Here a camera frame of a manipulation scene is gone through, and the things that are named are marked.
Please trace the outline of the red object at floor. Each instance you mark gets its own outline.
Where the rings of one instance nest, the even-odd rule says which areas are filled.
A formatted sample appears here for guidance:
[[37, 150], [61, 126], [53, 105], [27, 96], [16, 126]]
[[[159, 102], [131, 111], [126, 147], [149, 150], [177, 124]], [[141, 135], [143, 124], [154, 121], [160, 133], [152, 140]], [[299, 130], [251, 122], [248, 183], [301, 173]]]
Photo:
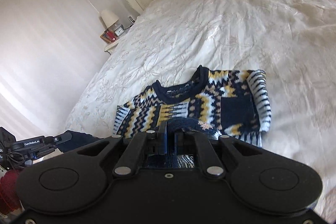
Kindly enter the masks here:
[[16, 182], [19, 173], [9, 170], [1, 177], [1, 214], [9, 213], [21, 208], [21, 202], [16, 192]]

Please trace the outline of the small alarm clock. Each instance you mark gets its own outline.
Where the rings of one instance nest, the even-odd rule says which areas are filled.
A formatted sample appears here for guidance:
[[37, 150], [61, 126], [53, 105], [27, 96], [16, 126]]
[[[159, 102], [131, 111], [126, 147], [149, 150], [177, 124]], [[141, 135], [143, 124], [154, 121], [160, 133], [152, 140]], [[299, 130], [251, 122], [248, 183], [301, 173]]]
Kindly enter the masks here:
[[123, 25], [118, 26], [115, 30], [114, 33], [117, 37], [120, 37], [123, 33], [125, 32], [125, 29]]

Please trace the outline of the cream table lamp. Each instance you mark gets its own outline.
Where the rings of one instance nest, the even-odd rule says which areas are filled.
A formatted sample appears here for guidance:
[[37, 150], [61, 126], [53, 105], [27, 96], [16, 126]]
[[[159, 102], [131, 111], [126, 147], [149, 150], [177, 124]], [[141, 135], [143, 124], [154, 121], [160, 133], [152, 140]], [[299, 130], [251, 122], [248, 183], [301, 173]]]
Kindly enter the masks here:
[[119, 17], [112, 11], [106, 9], [100, 12], [100, 17], [108, 29], [114, 31], [117, 28]]

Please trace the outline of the white embroidered bedspread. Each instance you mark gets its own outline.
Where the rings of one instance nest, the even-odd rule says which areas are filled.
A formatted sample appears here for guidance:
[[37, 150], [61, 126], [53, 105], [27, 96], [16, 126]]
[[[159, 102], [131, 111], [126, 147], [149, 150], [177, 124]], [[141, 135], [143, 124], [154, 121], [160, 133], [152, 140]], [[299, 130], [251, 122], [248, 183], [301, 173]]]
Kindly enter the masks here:
[[335, 221], [335, 0], [155, 0], [124, 36], [67, 119], [106, 137], [117, 106], [198, 65], [263, 69], [272, 121], [263, 145], [322, 177], [317, 212]]

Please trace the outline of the navy yellow patterned knit sweater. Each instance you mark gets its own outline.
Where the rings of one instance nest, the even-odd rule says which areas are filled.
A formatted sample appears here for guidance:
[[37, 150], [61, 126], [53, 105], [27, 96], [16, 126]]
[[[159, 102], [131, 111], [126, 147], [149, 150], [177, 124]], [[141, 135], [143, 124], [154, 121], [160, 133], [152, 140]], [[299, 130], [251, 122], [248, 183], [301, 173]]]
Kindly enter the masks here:
[[264, 71], [199, 66], [184, 84], [163, 87], [156, 81], [117, 106], [113, 132], [129, 139], [167, 122], [170, 131], [201, 131], [214, 140], [228, 135], [261, 147], [271, 119]]

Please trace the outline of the white bedside table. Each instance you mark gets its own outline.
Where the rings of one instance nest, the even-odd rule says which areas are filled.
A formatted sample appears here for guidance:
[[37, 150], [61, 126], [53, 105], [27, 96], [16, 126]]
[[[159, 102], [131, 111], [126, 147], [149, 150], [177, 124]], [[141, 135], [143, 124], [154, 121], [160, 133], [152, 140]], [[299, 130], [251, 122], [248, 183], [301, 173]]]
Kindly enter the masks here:
[[109, 53], [110, 55], [115, 50], [115, 48], [123, 41], [123, 37], [119, 37], [114, 42], [107, 44], [104, 48], [104, 52]]

